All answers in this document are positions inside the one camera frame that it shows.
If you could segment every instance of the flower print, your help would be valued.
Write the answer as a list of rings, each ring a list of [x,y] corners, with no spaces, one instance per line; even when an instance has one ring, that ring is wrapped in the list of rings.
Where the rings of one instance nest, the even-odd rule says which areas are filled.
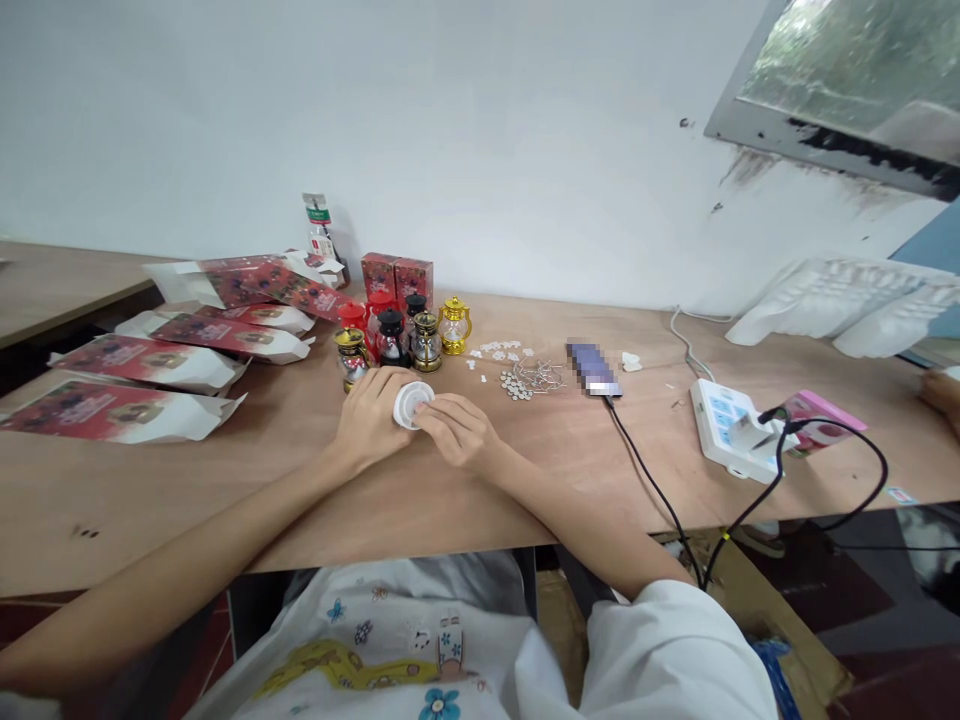
[[[369,637],[371,630],[373,630],[373,623],[370,622],[369,620],[365,620],[364,622],[357,625],[357,632],[353,636],[353,644],[366,645],[367,637]]]
[[[448,693],[438,688],[428,690],[424,696],[427,706],[420,711],[420,720],[460,720],[460,708],[453,702],[459,696],[456,690]]]
[[[327,617],[330,618],[331,623],[335,623],[337,620],[340,620],[343,617],[343,614],[347,611],[347,608],[340,604],[340,598],[337,598],[337,601],[333,604],[333,608],[327,610]]]

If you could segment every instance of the hand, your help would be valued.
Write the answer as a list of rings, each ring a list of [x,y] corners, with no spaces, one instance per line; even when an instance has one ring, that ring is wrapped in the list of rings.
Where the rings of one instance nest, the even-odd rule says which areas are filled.
[[[393,403],[400,388],[417,376],[405,368],[383,367],[369,371],[343,403],[334,446],[359,474],[413,440],[413,430],[393,419]]]
[[[460,395],[437,395],[414,423],[433,438],[444,460],[481,477],[496,472],[509,450],[483,411]]]

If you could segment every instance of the window frame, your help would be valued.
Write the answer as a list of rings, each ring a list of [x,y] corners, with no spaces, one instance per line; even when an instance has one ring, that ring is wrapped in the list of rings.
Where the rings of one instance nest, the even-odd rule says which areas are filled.
[[[770,0],[704,128],[705,137],[876,180],[952,202],[960,196],[960,167],[897,150],[790,113],[737,98],[770,32],[791,0]]]

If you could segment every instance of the white round lid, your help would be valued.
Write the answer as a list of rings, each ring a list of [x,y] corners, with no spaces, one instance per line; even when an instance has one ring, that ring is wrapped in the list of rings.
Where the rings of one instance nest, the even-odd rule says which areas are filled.
[[[413,424],[413,416],[421,403],[431,402],[434,398],[433,388],[425,382],[412,382],[404,385],[397,393],[397,399],[393,403],[393,419],[397,425],[407,428],[407,430],[419,430]]]

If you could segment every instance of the wooden table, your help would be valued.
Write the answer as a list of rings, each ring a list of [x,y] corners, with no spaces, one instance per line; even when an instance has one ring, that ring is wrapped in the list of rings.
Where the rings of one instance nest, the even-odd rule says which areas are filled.
[[[690,404],[695,377],[669,315],[601,306],[461,294],[472,308],[471,347],[520,340],[561,362],[568,336],[622,350],[644,369],[623,375],[618,403],[654,477],[688,528],[732,521],[762,486],[706,460]],[[960,445],[946,422],[916,399],[919,370],[898,359],[853,360],[829,344],[770,336],[743,348],[725,326],[678,320],[697,355],[724,384],[763,408],[796,390],[820,393],[869,426],[887,454],[890,484],[922,503],[960,498]],[[331,328],[303,362],[254,366],[235,388],[249,396],[200,443],[125,446],[0,433],[0,596],[89,587],[243,495],[309,462],[333,438],[345,397]],[[604,404],[575,382],[549,396],[512,401],[500,387],[505,362],[445,358],[427,379],[488,413],[500,435],[609,507],[610,521],[640,532],[671,527],[638,476]],[[480,381],[485,374],[487,382]],[[808,461],[787,460],[787,478],[754,519],[852,509],[878,478],[876,458],[855,440]],[[890,507],[883,494],[874,508]],[[84,534],[84,530],[95,531]],[[550,533],[499,492],[446,466],[421,434],[307,513],[256,561],[254,570],[550,543]]]
[[[143,263],[164,258],[0,241],[0,349],[153,284]]]

